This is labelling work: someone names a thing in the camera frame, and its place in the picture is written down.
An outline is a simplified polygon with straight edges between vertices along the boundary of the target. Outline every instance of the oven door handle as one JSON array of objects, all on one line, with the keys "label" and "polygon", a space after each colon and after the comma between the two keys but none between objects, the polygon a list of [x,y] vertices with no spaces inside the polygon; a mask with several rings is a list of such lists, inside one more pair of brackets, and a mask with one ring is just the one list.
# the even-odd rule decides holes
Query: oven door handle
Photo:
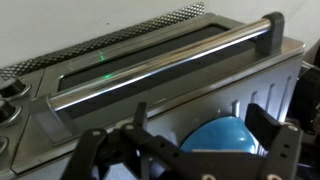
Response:
[{"label": "oven door handle", "polygon": [[[283,15],[278,12],[271,13],[251,24],[231,29],[216,36],[154,57],[148,61],[138,63],[70,89],[58,92],[54,95],[39,98],[31,102],[32,108],[30,108],[30,112],[32,114],[33,110],[37,111],[37,109],[43,108],[39,106],[44,106],[45,103],[47,103],[47,112],[50,111],[50,114],[53,113],[54,116],[57,117],[55,114],[56,111],[254,37],[257,37],[257,51],[267,54],[277,53],[281,51],[283,29]],[[54,124],[59,126],[61,125],[61,128],[63,129],[66,128],[63,126],[65,123],[62,121],[58,124]]]}]

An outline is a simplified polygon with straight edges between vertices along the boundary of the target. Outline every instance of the blue bowl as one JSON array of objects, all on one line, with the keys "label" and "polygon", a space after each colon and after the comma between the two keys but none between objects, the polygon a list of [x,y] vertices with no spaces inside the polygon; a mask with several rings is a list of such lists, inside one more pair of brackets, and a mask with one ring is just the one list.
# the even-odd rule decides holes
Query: blue bowl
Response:
[{"label": "blue bowl", "polygon": [[183,142],[181,149],[185,152],[232,150],[254,153],[256,147],[242,119],[224,117],[197,129]]}]

